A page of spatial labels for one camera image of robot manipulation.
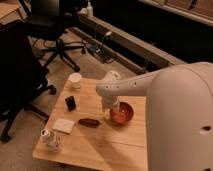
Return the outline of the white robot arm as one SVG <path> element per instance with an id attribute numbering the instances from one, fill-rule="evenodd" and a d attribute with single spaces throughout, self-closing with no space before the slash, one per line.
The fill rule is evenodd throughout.
<path id="1" fill-rule="evenodd" d="M 173 65 L 122 80 L 111 71 L 96 84 L 102 103 L 146 98 L 148 171 L 213 171 L 213 63 Z"/>

